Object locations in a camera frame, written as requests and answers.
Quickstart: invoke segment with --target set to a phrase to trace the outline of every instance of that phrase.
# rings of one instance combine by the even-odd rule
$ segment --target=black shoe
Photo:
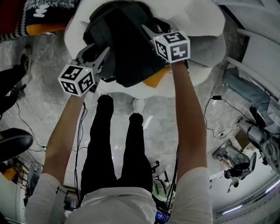
[[[25,75],[30,74],[31,70],[31,47],[30,45],[26,45],[22,50],[20,65],[25,69]]]

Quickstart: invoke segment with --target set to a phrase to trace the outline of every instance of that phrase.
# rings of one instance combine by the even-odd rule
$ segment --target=black backpack
[[[90,16],[84,33],[87,45],[96,43],[95,58],[106,47],[110,54],[103,65],[101,78],[130,87],[165,67],[166,62],[153,51],[151,39],[142,25],[155,33],[168,32],[169,24],[153,17],[149,7],[140,2],[113,1],[101,5]]]

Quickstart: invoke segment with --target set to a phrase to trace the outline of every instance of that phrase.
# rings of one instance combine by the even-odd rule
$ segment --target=black pants
[[[145,156],[143,117],[132,114],[126,136],[122,177],[117,180],[110,146],[110,124],[113,115],[113,99],[102,95],[98,99],[96,115],[91,127],[91,141],[81,179],[81,201],[84,195],[100,188],[141,187],[152,192],[151,165]]]
[[[17,101],[18,95],[6,94],[12,90],[18,81],[25,75],[24,67],[15,65],[13,68],[0,72],[0,115],[10,109]]]

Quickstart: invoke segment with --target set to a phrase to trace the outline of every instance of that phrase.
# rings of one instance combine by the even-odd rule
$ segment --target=white t-shirt
[[[41,174],[35,191],[25,210],[26,224],[48,224],[59,182],[48,174]],[[155,203],[151,193],[143,188],[102,188],[84,197],[79,209],[68,218],[63,203],[56,205],[58,223],[65,224],[147,224],[154,223]],[[209,176],[199,167],[185,173],[179,180],[169,224],[211,224],[212,206]]]

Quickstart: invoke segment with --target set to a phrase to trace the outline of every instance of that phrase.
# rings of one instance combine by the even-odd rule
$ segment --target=marble floor
[[[238,36],[236,27],[233,21],[227,18],[224,30],[227,42],[227,55],[238,59],[241,55],[244,39]],[[32,128],[38,143],[40,145],[46,145],[69,98],[69,95],[62,91],[57,77],[65,64],[71,61],[71,57],[64,45],[62,31],[51,35],[21,38],[0,44],[0,70],[11,68],[14,64],[17,64],[21,49],[26,44],[30,44],[33,49],[32,79],[24,91],[25,95],[18,100],[18,104],[21,117]],[[245,114],[249,114],[248,103],[222,84],[226,67],[227,63],[224,60],[213,68],[206,81],[195,86],[201,106],[204,110],[206,103],[212,95],[222,95],[223,99],[227,100],[234,107]],[[111,148],[115,173],[119,177],[121,175],[129,115],[133,109],[133,98],[122,93],[114,93],[112,97],[114,99],[115,111],[111,120]],[[82,147],[87,147],[90,141],[89,131],[95,116],[97,99],[98,96],[93,93],[88,93],[85,99],[88,113],[83,122],[84,137],[81,143]],[[211,101],[206,111],[208,127],[214,130],[216,136],[220,132],[227,134],[231,129],[235,129],[239,115],[239,112],[222,101]],[[158,96],[146,99],[143,116],[146,155],[150,162],[159,160],[161,170],[166,170],[169,179],[172,179],[175,165],[175,152],[178,145],[175,99]],[[11,127],[30,131],[19,119],[18,107],[16,105],[5,112],[0,121],[0,131]],[[209,155],[225,140],[226,138],[217,140],[213,138],[211,131],[207,131],[207,152]],[[33,143],[31,149],[35,151],[41,150],[36,142]],[[45,152],[29,151],[29,153],[38,162],[44,162]],[[79,180],[81,179],[81,171],[86,155],[86,149],[79,151],[77,163]],[[75,157],[76,152],[72,151],[64,181],[64,184],[68,186],[74,186]],[[27,152],[21,154],[20,158],[27,165],[33,161]]]

